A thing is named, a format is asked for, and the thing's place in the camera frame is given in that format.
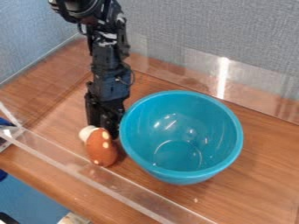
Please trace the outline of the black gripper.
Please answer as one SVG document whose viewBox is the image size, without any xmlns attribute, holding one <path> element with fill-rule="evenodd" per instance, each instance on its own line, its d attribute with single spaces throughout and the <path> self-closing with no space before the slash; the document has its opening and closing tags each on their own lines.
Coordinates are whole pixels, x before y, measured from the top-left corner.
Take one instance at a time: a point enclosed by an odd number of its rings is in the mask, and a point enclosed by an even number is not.
<svg viewBox="0 0 299 224">
<path fill-rule="evenodd" d="M 118 124 L 125 113 L 124 100 L 129 97 L 130 68 L 90 66 L 93 81 L 86 83 L 84 95 L 88 125 L 104 128 L 117 139 Z"/>
</svg>

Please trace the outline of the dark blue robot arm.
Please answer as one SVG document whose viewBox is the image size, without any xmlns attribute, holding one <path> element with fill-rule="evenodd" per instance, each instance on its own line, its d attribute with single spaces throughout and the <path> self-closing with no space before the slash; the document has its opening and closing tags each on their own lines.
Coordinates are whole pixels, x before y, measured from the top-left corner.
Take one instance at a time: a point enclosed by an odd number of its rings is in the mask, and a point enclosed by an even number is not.
<svg viewBox="0 0 299 224">
<path fill-rule="evenodd" d="M 118 136 L 124 101 L 134 82 L 126 41 L 126 18 L 117 0 L 48 0 L 52 10 L 86 37 L 93 80 L 86 83 L 88 124 Z"/>
</svg>

